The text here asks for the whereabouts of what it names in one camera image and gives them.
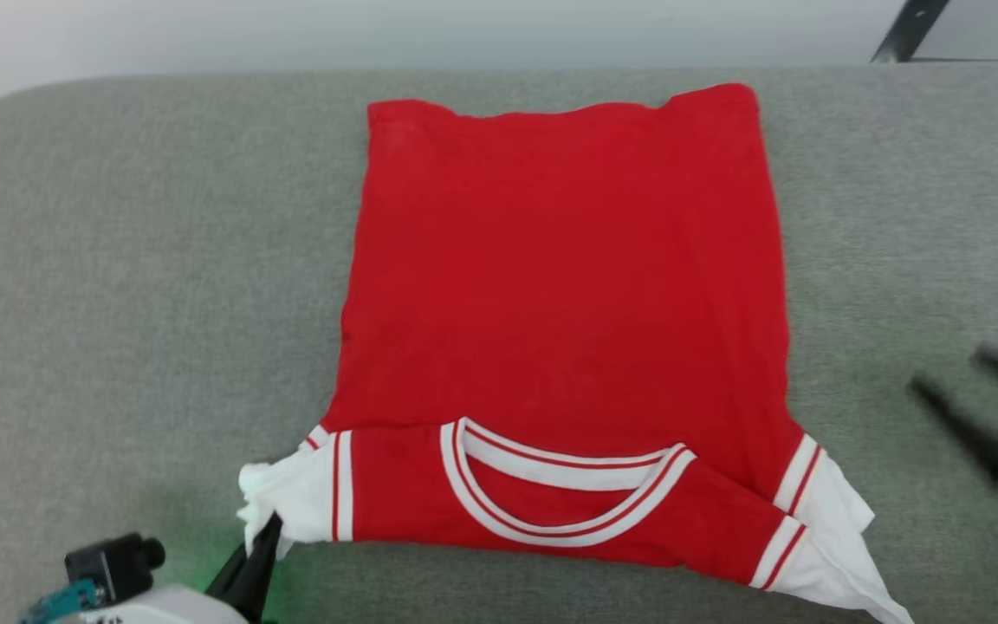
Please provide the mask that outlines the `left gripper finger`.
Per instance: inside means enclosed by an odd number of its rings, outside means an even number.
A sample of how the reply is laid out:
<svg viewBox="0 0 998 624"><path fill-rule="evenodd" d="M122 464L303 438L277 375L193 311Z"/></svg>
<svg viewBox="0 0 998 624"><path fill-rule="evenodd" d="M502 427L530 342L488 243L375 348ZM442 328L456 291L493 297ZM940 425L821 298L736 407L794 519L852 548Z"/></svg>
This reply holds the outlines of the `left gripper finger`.
<svg viewBox="0 0 998 624"><path fill-rule="evenodd" d="M262 624L281 530L282 520L273 514L265 528L254 537L252 553L247 556L243 571L243 613L249 624Z"/></svg>
<svg viewBox="0 0 998 624"><path fill-rule="evenodd" d="M250 582L252 582L250 573L252 565L249 554L245 546L237 546L204 592L211 599L234 608L246 620L253 620L254 615L249 605Z"/></svg>

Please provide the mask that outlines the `grey fabric sofa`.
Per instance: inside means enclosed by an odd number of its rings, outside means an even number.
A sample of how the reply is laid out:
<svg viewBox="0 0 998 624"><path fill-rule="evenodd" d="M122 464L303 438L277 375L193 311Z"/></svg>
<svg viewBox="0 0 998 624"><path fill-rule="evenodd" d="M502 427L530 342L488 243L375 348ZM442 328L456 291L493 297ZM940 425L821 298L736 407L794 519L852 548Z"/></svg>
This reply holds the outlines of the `grey fabric sofa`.
<svg viewBox="0 0 998 624"><path fill-rule="evenodd" d="M998 64L128 76L0 99L0 624L138 530L162 582L241 541L239 466L332 394L366 107L658 104L741 82L779 195L796 418L917 624L998 624L998 497L919 372L998 427Z"/></svg>

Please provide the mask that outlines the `red and white jersey shirt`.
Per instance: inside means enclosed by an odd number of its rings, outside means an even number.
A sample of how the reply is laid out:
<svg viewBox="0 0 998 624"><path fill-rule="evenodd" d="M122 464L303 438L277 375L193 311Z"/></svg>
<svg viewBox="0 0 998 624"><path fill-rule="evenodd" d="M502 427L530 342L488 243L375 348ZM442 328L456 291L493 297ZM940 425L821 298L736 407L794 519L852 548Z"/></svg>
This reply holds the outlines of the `red and white jersey shirt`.
<svg viewBox="0 0 998 624"><path fill-rule="evenodd" d="M787 406L779 212L744 84L661 106L368 109L333 398L239 472L245 542L688 569L914 624Z"/></svg>

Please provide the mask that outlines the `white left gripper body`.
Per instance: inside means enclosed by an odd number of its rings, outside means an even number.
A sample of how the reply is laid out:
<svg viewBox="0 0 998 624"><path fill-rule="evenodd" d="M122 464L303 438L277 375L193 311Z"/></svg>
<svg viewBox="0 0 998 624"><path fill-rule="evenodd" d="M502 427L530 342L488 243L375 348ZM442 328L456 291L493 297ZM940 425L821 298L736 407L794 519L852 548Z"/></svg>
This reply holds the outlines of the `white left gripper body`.
<svg viewBox="0 0 998 624"><path fill-rule="evenodd" d="M246 624L229 604L183 585L152 588L113 607L75 614L75 624Z"/></svg>

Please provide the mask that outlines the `dark metal partition post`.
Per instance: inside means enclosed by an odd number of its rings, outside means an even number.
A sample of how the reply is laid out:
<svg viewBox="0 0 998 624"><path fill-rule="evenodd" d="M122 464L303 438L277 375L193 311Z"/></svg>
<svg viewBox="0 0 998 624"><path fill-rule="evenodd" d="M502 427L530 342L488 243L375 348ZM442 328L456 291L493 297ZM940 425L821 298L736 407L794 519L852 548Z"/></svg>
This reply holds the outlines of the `dark metal partition post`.
<svg viewBox="0 0 998 624"><path fill-rule="evenodd" d="M914 58L950 0L904 0L870 64L900 64Z"/></svg>

